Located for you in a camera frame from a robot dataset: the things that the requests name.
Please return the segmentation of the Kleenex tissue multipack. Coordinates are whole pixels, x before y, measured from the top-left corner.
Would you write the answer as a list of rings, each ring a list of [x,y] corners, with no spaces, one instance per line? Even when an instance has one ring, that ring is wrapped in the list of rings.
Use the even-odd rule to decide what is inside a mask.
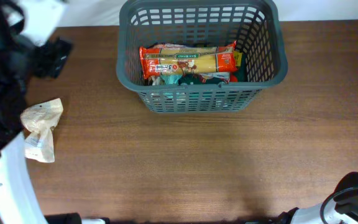
[[[153,85],[228,83],[237,71],[233,42],[224,47],[156,44],[140,48],[144,79]]]

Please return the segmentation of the green Nescafe coffee bag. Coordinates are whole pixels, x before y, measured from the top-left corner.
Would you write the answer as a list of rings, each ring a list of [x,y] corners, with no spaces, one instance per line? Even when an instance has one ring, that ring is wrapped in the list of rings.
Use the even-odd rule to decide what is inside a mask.
[[[245,64],[245,58],[243,53],[238,51],[234,52],[234,59],[236,61],[235,72],[214,72],[214,73],[199,73],[194,75],[186,75],[181,77],[179,85],[202,85],[202,84],[227,84],[230,82],[237,83],[243,82],[244,77],[241,76],[243,72],[243,65]]]

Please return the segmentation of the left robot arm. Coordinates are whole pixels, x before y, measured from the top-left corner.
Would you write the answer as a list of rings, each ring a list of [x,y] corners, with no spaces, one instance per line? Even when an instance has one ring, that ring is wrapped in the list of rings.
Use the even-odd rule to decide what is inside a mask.
[[[0,223],[46,223],[27,171],[20,120],[35,46],[21,35],[25,20],[10,26],[5,7],[24,15],[14,1],[0,1]]]

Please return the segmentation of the San Remo spaghetti pack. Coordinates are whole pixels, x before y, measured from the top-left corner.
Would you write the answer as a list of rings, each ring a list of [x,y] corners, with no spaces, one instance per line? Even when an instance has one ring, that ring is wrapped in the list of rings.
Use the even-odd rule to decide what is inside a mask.
[[[161,75],[186,75],[237,70],[234,51],[236,42],[217,47],[187,47],[162,44],[139,48],[139,58],[145,79]]]

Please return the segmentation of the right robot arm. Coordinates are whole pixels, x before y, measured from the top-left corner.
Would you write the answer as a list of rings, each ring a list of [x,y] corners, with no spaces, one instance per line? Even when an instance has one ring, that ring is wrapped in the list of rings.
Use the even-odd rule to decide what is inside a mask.
[[[291,42],[285,80],[137,101],[73,64],[73,99],[47,174],[49,211],[140,220],[358,208],[358,53],[353,42]]]

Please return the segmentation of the brown white snack bag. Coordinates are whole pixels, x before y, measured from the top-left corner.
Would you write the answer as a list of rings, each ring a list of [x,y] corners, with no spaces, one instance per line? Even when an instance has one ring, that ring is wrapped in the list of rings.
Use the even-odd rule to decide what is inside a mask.
[[[160,76],[151,76],[148,78],[148,81],[150,86],[158,86],[164,84],[164,81],[161,79]]]

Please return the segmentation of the small pale green packet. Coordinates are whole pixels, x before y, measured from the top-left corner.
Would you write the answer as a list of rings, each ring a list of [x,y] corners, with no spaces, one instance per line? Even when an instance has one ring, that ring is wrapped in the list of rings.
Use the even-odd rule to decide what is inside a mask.
[[[182,75],[161,75],[160,78],[166,85],[177,85]]]

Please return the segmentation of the beige paper bag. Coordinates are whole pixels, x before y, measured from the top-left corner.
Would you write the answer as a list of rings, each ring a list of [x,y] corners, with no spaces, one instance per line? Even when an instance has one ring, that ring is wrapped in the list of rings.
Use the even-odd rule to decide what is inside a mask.
[[[63,113],[59,98],[31,106],[21,114],[22,125],[30,132],[24,143],[25,156],[43,163],[55,162],[53,130]]]

